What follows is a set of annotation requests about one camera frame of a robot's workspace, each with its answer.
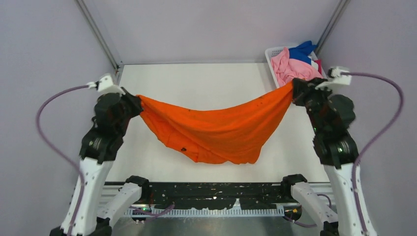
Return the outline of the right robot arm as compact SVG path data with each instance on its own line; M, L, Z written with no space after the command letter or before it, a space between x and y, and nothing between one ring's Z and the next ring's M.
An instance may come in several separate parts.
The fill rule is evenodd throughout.
M320 88L322 83L326 80L293 79L293 103L306 109L314 131L313 148L330 181L336 210L320 199L301 174L282 179L281 197L297 201L322 236L375 236L361 191L358 148L348 131L356 118L353 102Z

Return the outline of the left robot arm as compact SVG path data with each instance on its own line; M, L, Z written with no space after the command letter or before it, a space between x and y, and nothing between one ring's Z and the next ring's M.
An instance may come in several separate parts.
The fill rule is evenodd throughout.
M121 190L103 207L99 206L108 173L123 144L129 122L143 111L139 97L125 88L99 96L93 126L82 138L76 165L79 179L64 221L52 236L110 236L115 224L135 203L151 196L149 180L130 176Z

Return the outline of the orange t-shirt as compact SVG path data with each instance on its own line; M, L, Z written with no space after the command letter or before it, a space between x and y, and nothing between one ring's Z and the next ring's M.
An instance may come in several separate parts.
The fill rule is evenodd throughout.
M199 111L139 95L140 113L166 147L194 162L254 164L293 99L293 83L244 104Z

